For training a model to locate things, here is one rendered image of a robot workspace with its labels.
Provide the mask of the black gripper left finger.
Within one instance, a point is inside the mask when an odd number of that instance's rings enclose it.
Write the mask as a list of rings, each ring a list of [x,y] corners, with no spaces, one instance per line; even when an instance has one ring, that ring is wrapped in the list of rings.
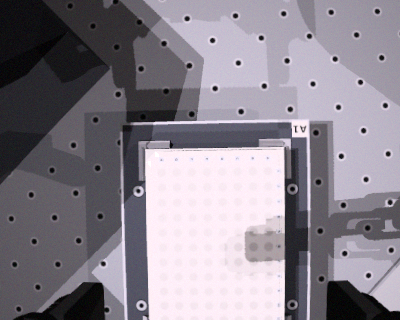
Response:
[[[83,282],[42,313],[31,312],[13,320],[105,320],[103,284]]]

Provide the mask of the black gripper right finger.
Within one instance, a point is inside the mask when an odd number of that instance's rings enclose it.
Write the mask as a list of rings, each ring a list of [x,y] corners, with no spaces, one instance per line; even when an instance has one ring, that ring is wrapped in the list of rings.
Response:
[[[348,280],[328,282],[326,320],[400,320],[400,311],[387,311]]]

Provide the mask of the grey perforated base plate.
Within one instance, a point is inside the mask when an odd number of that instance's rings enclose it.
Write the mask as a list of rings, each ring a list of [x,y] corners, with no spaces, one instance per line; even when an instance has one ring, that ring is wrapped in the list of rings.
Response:
[[[400,0],[43,1],[110,69],[0,184],[0,320],[125,320],[124,122],[309,119],[309,320],[400,265]]]

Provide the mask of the white pcr plate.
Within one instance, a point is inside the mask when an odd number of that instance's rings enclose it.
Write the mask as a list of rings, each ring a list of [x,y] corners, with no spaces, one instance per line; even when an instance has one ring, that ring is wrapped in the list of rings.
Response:
[[[149,320],[284,320],[284,147],[146,149]]]

